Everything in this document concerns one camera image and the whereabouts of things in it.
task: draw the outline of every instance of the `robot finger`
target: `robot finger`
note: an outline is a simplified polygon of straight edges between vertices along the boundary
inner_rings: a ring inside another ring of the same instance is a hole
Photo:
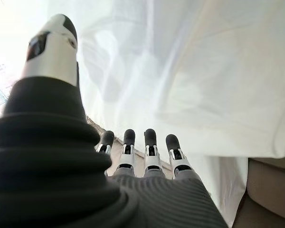
[[[120,154],[119,165],[114,175],[130,175],[135,176],[135,132],[132,129],[128,129],[124,133],[123,138],[123,150]]]
[[[200,177],[190,166],[187,157],[182,152],[178,138],[174,134],[169,134],[166,137],[166,144],[169,152],[173,179],[194,178],[200,180]]]
[[[148,129],[144,133],[145,154],[144,154],[144,177],[163,177],[160,154],[156,145],[156,133]]]
[[[113,141],[114,141],[114,133],[111,131],[104,132],[101,135],[101,139],[100,139],[100,142],[99,142],[99,145],[97,147],[96,152],[105,153],[105,154],[108,154],[110,156]],[[104,174],[106,176],[108,176],[107,170],[104,171]]]

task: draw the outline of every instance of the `white sheet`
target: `white sheet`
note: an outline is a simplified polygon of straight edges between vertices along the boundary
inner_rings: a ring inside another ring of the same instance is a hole
[[[153,128],[166,162],[165,137],[177,135],[229,226],[246,157],[285,156],[285,0],[5,3],[32,33],[68,15],[86,113],[119,138],[134,129],[140,151]]]

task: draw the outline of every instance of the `brown cushion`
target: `brown cushion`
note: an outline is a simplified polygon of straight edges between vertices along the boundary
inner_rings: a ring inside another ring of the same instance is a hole
[[[248,195],[237,213],[233,228],[285,228],[282,218],[255,203]]]
[[[247,192],[252,200],[285,218],[285,170],[249,160]]]
[[[259,162],[264,162],[278,168],[285,169],[285,157],[284,158],[253,158],[253,160],[257,160]]]

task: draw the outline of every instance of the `gray ribbed fabric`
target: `gray ribbed fabric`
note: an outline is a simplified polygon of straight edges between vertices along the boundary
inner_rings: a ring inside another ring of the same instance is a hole
[[[227,227],[200,180],[112,176],[139,198],[141,213],[152,228]]]

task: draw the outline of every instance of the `black fingertip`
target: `black fingertip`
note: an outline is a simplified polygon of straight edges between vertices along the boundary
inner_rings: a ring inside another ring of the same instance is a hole
[[[177,137],[174,134],[169,134],[166,137],[166,144],[167,144],[168,151],[169,150],[177,150],[177,149],[181,148],[179,140],[177,139]]]
[[[112,148],[113,141],[114,141],[114,133],[111,131],[106,131],[101,135],[99,144],[110,145],[110,147]]]
[[[135,143],[135,132],[132,129],[128,129],[124,133],[123,143],[126,145],[134,145]]]
[[[148,129],[144,133],[144,143],[145,145],[154,146],[156,145],[156,133],[153,129]]]
[[[69,30],[77,41],[77,33],[76,33],[76,29],[75,29],[73,22],[66,15],[63,14],[63,16],[65,17],[65,22],[63,23],[63,27]]]

